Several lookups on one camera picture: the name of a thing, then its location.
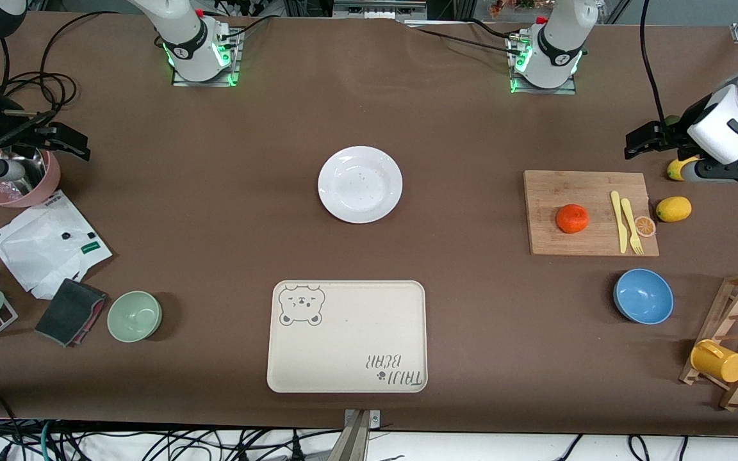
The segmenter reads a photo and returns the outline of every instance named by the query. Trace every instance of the green led light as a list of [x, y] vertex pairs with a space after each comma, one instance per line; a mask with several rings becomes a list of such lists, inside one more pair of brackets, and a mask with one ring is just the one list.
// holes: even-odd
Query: green led light
[[528, 67], [528, 60], [531, 59], [532, 53], [531, 46], [525, 47], [525, 52], [520, 54], [521, 59], [518, 59], [514, 67], [518, 72], [525, 72], [525, 68]]
[[577, 64], [580, 63], [580, 58], [582, 58], [582, 52], [579, 52], [577, 54], [577, 57], [574, 58], [574, 67], [571, 68], [571, 75], [574, 75], [574, 72], [577, 72]]
[[170, 51], [169, 51], [169, 50], [167, 49], [167, 47], [164, 47], [164, 53], [166, 53], [166, 54], [167, 54], [167, 62], [169, 62], [169, 63], [170, 63], [170, 67], [173, 67], [173, 68], [175, 68], [175, 67], [176, 67], [176, 65], [175, 65], [175, 64], [173, 64], [173, 62], [172, 62], [172, 56], [170, 56]]
[[218, 50], [218, 47], [216, 44], [213, 44], [213, 52], [216, 53], [216, 58], [218, 59], [218, 64], [222, 65], [223, 67], [226, 66], [226, 62], [229, 60], [228, 56], [222, 56], [220, 54], [220, 51]]

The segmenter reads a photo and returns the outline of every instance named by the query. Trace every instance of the green bowl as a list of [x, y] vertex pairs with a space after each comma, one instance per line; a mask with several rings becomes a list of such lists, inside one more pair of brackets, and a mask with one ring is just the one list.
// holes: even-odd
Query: green bowl
[[108, 330], [122, 343], [152, 335], [161, 324], [161, 306], [149, 293], [131, 291], [115, 300], [108, 313]]

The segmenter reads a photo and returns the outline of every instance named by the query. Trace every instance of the pink bowl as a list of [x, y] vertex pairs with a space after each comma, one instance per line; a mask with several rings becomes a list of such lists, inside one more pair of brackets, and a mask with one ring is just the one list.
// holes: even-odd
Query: pink bowl
[[45, 172], [44, 178], [38, 182], [38, 186], [27, 195], [11, 199], [6, 193], [0, 190], [0, 207], [9, 208], [27, 208], [33, 205], [41, 204], [47, 197], [56, 192], [59, 187], [59, 180], [62, 178], [62, 171], [59, 168], [58, 161], [52, 152], [43, 150], [42, 158], [44, 160]]

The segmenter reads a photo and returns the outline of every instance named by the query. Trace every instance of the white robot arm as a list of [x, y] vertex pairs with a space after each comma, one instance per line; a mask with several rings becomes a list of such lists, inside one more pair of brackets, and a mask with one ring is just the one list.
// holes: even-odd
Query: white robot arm
[[688, 108], [679, 122], [650, 122], [626, 137], [626, 158], [651, 150], [679, 149], [688, 181], [738, 181], [738, 73]]
[[164, 40], [170, 63], [187, 81], [213, 79], [231, 65], [224, 49], [226, 23], [200, 17], [190, 0], [129, 0], [152, 21]]
[[529, 43], [516, 72], [536, 87], [560, 87], [576, 70], [597, 16], [595, 0], [557, 0], [548, 22], [521, 31]]

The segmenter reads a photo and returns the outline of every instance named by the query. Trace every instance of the orange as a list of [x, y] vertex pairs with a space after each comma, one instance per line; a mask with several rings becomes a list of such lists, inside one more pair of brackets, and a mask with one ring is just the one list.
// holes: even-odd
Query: orange
[[588, 225], [588, 212], [580, 205], [569, 204], [557, 212], [557, 227], [566, 234], [582, 231]]
[[653, 224], [653, 220], [647, 216], [636, 216], [634, 225], [636, 227], [636, 233], [638, 233], [640, 237], [650, 237], [657, 231], [657, 227]]

